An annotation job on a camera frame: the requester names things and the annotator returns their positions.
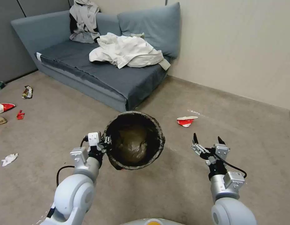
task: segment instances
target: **mattress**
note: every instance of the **mattress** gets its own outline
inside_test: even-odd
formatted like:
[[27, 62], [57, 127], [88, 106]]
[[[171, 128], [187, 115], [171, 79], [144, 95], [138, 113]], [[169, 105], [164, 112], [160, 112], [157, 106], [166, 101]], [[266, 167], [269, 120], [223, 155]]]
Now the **mattress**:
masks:
[[142, 68], [125, 66], [118, 69], [109, 62], [90, 62], [89, 53], [97, 47], [96, 43], [68, 40], [39, 53], [45, 65], [70, 72], [125, 97], [127, 110], [138, 106], [166, 77], [166, 71], [159, 64]]

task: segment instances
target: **white cloth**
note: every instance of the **white cloth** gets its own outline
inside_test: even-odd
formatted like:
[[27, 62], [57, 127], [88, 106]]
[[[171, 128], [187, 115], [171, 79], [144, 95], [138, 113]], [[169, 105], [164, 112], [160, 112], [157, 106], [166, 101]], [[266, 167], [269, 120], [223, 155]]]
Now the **white cloth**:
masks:
[[161, 50], [155, 50], [148, 42], [138, 37], [117, 36], [107, 33], [97, 39], [100, 47], [89, 54], [89, 60], [109, 61], [119, 69], [129, 67], [144, 67], [160, 63], [164, 70], [170, 63], [164, 59]]
[[77, 22], [79, 32], [90, 32], [93, 39], [100, 36], [99, 32], [94, 31], [97, 28], [96, 14], [99, 10], [99, 7], [90, 0], [74, 0], [70, 13]]
[[1, 161], [3, 162], [2, 163], [2, 166], [7, 166], [8, 164], [12, 163], [13, 161], [15, 161], [15, 159], [18, 157], [18, 153], [15, 153], [15, 154], [10, 154], [8, 156], [5, 157], [5, 159], [2, 159]]

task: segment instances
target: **orange light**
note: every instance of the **orange light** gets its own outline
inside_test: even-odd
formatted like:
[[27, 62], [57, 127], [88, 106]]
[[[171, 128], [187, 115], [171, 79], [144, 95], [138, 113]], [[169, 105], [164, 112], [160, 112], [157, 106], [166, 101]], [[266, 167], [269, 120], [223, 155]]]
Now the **orange light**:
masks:
[[157, 221], [151, 221], [147, 225], [161, 225], [161, 224]]

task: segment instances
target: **black trash can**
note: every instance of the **black trash can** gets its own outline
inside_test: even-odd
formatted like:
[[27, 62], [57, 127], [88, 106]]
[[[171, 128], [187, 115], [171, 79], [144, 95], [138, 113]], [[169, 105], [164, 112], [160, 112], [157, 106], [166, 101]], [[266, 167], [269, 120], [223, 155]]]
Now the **black trash can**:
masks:
[[111, 138], [106, 154], [117, 169], [135, 170], [153, 163], [164, 149], [165, 137], [153, 117], [137, 111], [119, 114], [109, 122], [104, 138]]

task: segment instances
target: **crumpled tissue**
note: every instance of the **crumpled tissue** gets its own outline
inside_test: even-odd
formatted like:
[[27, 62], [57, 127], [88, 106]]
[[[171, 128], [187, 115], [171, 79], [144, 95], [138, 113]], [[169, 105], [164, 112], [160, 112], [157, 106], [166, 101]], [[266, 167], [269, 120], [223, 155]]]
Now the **crumpled tissue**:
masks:
[[18, 157], [18, 153], [10, 154], [10, 155], [6, 156], [5, 159], [1, 160], [3, 162], [2, 166], [3, 167], [7, 166], [8, 164], [12, 163], [17, 157]]

